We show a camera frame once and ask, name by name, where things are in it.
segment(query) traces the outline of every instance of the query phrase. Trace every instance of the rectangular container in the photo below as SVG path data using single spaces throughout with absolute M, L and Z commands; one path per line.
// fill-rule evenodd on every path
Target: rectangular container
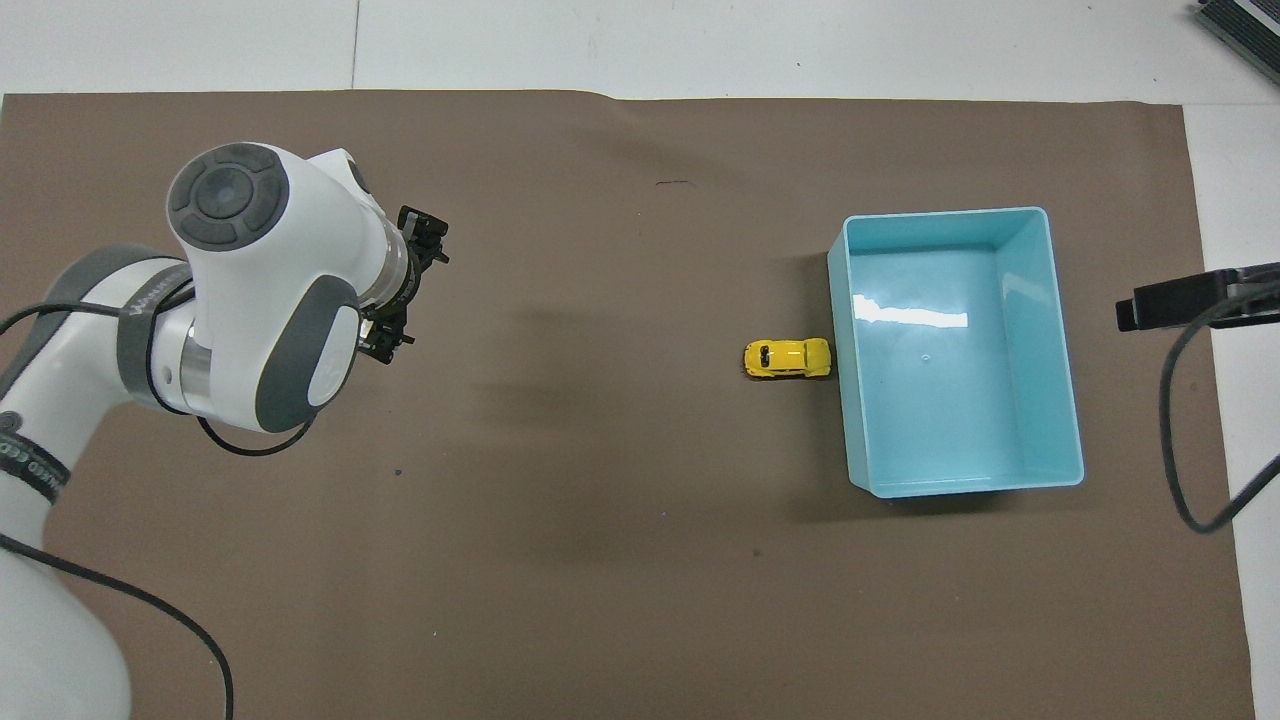
M 854 484 L 910 497 L 1084 478 L 1044 210 L 854 215 L 827 269 Z

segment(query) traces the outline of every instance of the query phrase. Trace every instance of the white table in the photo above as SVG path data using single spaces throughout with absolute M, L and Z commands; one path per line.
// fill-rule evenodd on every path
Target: white table
M 1280 260 L 1280 87 L 1179 0 L 0 0 L 0 92 L 572 88 L 614 97 L 1187 105 L 1208 268 Z M 1280 325 L 1215 333 L 1228 473 L 1280 451 Z M 1153 502 L 1167 502 L 1153 497 Z M 1280 489 L 1236 520 L 1258 717 L 1280 719 Z

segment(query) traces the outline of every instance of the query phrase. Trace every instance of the brown paper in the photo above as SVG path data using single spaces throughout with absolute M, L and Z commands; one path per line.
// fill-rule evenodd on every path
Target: brown paper
M 104 243 L 178 252 L 169 181 L 237 140 L 346 147 L 389 211 L 452 224 L 453 258 L 410 309 L 417 343 L 362 359 L 294 448 L 234 457 L 124 407 L 51 515 L 50 550 L 214 633 L 241 717 L 1252 716 L 1231 534 L 1192 534 L 1164 486 L 1171 336 L 1112 311 L 1202 268 L 1180 109 L 8 96 L 3 309 Z M 837 383 L 750 382 L 742 346 L 832 337 L 845 217 L 1020 205 L 1053 232 L 1084 483 L 850 486 Z M 1207 343 L 1176 392 L 1207 512 Z M 218 716 L 195 638 L 69 584 L 124 650 L 136 719 Z

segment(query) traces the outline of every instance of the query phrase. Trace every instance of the black bracket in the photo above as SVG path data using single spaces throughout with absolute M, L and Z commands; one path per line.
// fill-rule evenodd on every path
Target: black bracket
M 444 236 L 449 232 L 449 223 L 404 205 L 396 219 L 396 227 L 408 249 L 410 269 L 394 300 L 365 310 L 364 320 L 369 325 L 361 333 L 357 346 L 361 352 L 384 365 L 390 364 L 396 348 L 402 343 L 413 343 L 413 338 L 404 334 L 404 324 L 408 320 L 408 304 L 417 295 L 422 273 L 435 261 L 449 261 L 449 256 L 444 254 Z
M 1280 263 L 1228 268 L 1187 275 L 1133 291 L 1133 300 L 1116 302 L 1116 325 L 1121 332 L 1176 328 L 1196 319 L 1217 302 L 1280 279 Z M 1239 311 L 1210 323 L 1211 328 L 1239 328 L 1280 322 L 1280 297 L 1265 297 Z

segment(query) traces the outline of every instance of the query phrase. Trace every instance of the toy car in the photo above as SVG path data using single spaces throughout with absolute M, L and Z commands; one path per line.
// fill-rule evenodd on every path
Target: toy car
M 820 337 L 758 340 L 746 346 L 742 365 L 753 378 L 820 378 L 831 374 L 831 346 Z

